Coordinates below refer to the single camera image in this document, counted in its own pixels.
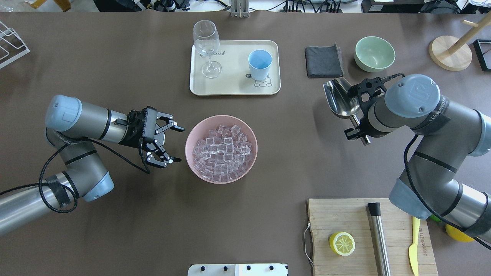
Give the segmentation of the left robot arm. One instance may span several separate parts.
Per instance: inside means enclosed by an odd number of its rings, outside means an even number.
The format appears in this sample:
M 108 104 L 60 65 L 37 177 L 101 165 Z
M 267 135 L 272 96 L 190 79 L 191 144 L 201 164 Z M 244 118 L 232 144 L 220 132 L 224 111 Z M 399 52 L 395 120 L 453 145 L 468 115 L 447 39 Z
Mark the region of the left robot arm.
M 82 102 L 74 97 L 56 95 L 48 106 L 45 136 L 56 148 L 66 170 L 44 176 L 19 187 L 19 192 L 1 199 L 1 235 L 6 235 L 50 211 L 68 213 L 79 199 L 86 202 L 104 196 L 114 188 L 109 171 L 94 147 L 102 141 L 135 148 L 144 168 L 164 168 L 180 158 L 164 149 L 165 131 L 183 132 L 173 116 L 146 107 L 127 115 Z

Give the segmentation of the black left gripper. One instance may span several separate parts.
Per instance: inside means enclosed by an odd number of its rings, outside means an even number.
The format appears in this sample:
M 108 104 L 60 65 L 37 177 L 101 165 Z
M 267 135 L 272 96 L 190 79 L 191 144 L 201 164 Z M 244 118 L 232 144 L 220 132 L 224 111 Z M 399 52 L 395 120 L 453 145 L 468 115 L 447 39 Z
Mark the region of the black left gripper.
M 119 125 L 126 127 L 119 144 L 144 149 L 147 165 L 166 168 L 168 164 L 182 161 L 181 158 L 170 156 L 163 146 L 166 130 L 185 131 L 173 120 L 173 115 L 146 107 L 141 111 L 131 110 L 126 119 L 119 119 Z

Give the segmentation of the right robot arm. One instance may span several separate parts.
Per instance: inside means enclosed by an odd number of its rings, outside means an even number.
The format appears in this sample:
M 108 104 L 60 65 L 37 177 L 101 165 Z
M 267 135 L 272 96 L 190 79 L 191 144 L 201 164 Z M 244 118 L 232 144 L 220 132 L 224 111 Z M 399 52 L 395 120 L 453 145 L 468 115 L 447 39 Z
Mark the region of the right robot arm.
M 403 76 L 385 88 L 394 78 L 365 79 L 349 88 L 348 95 L 358 99 L 363 117 L 358 127 L 345 131 L 347 139 L 383 137 L 410 127 L 422 140 L 410 158 L 407 152 L 416 138 L 404 150 L 405 168 L 390 201 L 421 220 L 435 215 L 489 247 L 490 195 L 454 177 L 467 156 L 490 151 L 490 118 L 442 95 L 428 76 Z

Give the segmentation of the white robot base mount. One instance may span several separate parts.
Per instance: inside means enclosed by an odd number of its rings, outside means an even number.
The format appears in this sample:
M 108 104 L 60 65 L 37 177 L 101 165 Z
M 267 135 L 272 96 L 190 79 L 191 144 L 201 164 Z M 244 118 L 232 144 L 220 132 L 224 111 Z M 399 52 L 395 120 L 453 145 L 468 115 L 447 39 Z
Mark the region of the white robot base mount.
M 237 263 L 194 264 L 188 276 L 288 276 L 287 264 L 282 263 Z

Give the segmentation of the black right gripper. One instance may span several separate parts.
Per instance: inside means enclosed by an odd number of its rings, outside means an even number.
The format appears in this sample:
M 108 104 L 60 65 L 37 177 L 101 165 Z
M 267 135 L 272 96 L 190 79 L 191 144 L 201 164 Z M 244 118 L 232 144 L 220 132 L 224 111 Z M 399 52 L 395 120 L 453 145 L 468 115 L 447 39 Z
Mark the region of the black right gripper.
M 356 140 L 365 136 L 379 138 L 388 134 L 387 132 L 377 130 L 371 125 L 368 118 L 369 109 L 379 100 L 379 96 L 382 93 L 385 93 L 386 90 L 384 82 L 380 77 L 365 79 L 349 89 L 349 97 L 356 97 L 356 99 L 358 99 L 358 103 L 364 116 L 361 119 L 360 125 L 344 131 L 348 140 Z

